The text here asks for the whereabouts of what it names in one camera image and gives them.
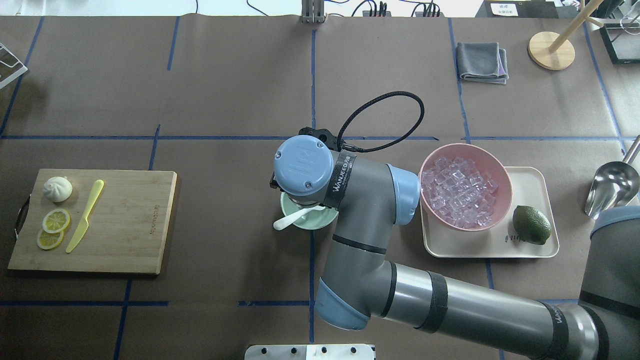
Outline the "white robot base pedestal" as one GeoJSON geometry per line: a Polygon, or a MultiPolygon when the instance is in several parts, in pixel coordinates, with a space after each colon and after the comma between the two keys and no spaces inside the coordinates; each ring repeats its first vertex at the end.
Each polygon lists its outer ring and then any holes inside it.
{"type": "Polygon", "coordinates": [[[259,344],[251,345],[245,360],[375,360],[372,344],[259,344]]]}

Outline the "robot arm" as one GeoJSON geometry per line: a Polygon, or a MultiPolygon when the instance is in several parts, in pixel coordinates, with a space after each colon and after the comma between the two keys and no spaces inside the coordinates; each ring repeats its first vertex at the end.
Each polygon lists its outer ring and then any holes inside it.
{"type": "Polygon", "coordinates": [[[604,210],[590,233],[578,303],[551,305],[386,260],[395,225],[413,219],[416,174],[320,139],[286,139],[271,185],[338,210],[315,312],[342,330],[371,317],[535,360],[639,358],[639,207],[604,210]]]}

